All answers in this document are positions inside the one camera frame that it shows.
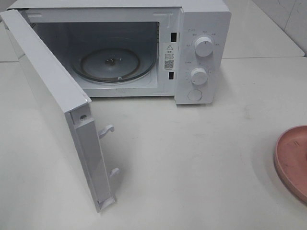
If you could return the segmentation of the round white door button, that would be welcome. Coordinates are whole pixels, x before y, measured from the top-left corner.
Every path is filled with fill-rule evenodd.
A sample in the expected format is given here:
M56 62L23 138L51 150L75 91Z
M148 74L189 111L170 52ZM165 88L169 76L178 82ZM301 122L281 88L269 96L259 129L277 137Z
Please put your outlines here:
M188 99L191 101L199 101L202 98L202 92L200 90L192 90L188 93Z

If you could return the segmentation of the white rotary knob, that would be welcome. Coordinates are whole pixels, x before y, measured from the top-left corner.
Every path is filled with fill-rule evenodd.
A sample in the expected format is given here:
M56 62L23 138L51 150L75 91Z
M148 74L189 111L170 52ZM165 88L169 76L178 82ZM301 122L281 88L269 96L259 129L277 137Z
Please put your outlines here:
M195 68L191 71L190 78L194 85L203 85L208 80L207 70L204 68Z
M200 57L206 57L213 52L213 41L208 36L199 37L195 43L195 53Z

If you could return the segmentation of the white microwave door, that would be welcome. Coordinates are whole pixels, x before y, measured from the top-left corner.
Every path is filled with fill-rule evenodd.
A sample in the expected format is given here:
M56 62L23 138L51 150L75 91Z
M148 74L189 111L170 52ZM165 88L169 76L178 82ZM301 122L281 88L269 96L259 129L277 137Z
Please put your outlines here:
M115 203L109 180L119 173L108 171L100 139L113 125L97 130L91 99L62 66L17 10L0 14L22 71L47 125L58 144L82 166L97 212Z

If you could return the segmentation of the pink round plate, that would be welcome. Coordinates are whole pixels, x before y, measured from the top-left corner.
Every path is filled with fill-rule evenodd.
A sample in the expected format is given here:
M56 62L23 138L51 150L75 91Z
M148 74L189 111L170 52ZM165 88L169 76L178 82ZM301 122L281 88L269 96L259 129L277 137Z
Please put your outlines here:
M284 131L275 146L274 164L284 185L304 203L307 202L307 126Z

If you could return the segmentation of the glass microwave turntable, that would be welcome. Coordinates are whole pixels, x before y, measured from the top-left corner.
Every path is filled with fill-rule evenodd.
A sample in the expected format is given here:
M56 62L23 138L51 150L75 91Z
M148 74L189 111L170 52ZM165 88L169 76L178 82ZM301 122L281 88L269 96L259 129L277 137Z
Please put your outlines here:
M73 70L87 80L120 83L141 78L156 63L156 53L124 47L85 51L71 57Z

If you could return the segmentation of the white microwave oven body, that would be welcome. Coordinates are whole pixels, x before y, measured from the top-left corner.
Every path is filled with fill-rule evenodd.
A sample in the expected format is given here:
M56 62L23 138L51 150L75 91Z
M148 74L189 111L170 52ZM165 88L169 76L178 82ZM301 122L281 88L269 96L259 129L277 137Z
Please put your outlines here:
M231 12L221 0L18 0L17 10L62 66L91 98L172 96L177 104L209 104L216 87ZM213 41L200 57L194 43ZM141 78L120 83L87 80L71 66L85 51L124 47L156 53L153 68ZM208 80L194 85L190 73L204 68ZM200 90L199 101L188 93Z

